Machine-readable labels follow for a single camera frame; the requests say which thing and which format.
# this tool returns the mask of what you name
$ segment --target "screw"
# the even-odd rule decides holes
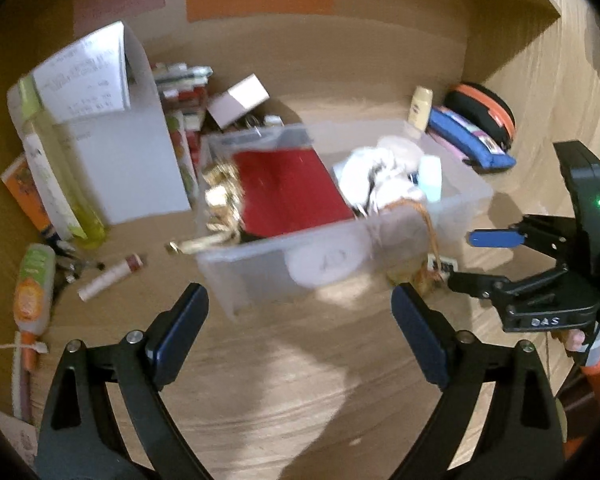
[[[66,349],[69,351],[69,353],[72,354],[74,352],[77,352],[81,346],[82,341],[80,341],[79,339],[73,339],[66,344]]]
[[[520,348],[522,348],[523,352],[526,352],[528,354],[536,349],[534,344],[531,341],[528,341],[527,339],[523,339],[522,341],[520,341]]]
[[[470,345],[475,341],[475,335],[468,330],[459,330],[456,333],[456,339],[465,345]]]
[[[141,342],[143,337],[144,337],[144,334],[142,332],[140,332],[139,330],[132,330],[131,332],[129,332],[126,335],[125,339],[126,339],[126,342],[135,344],[135,343]]]

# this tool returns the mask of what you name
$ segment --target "gold metallic object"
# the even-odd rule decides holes
[[[218,162],[205,171],[202,178],[209,184],[205,203],[210,215],[206,228],[214,234],[182,242],[170,242],[172,254],[195,254],[221,244],[238,243],[242,227],[242,198],[238,168],[232,162]]]

